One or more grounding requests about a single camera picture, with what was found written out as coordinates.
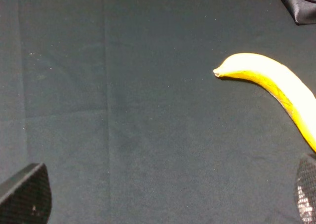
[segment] table surface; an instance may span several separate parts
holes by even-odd
[[[0,181],[44,162],[50,224],[298,224],[312,150],[212,70],[259,53],[316,91],[315,27],[280,0],[0,0]]]

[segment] black mesh object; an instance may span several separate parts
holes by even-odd
[[[304,154],[296,175],[295,202],[302,221],[316,224],[316,156]]]
[[[45,164],[30,164],[0,185],[0,224],[46,224],[51,206]]]

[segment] yellow banana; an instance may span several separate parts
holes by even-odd
[[[316,98],[286,66],[263,55],[237,53],[225,59],[213,72],[219,78],[245,79],[266,89],[279,101],[316,151]]]

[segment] banana peel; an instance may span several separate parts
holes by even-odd
[[[285,65],[260,54],[237,53],[226,58],[213,73],[218,78],[252,81],[267,90],[316,152],[316,98]]]

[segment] black plastic object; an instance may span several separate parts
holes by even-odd
[[[46,224],[52,195],[45,164],[30,164],[0,185],[0,224]]]
[[[295,23],[316,24],[316,0],[281,0]]]
[[[296,175],[295,202],[302,221],[316,224],[316,156],[304,154]]]

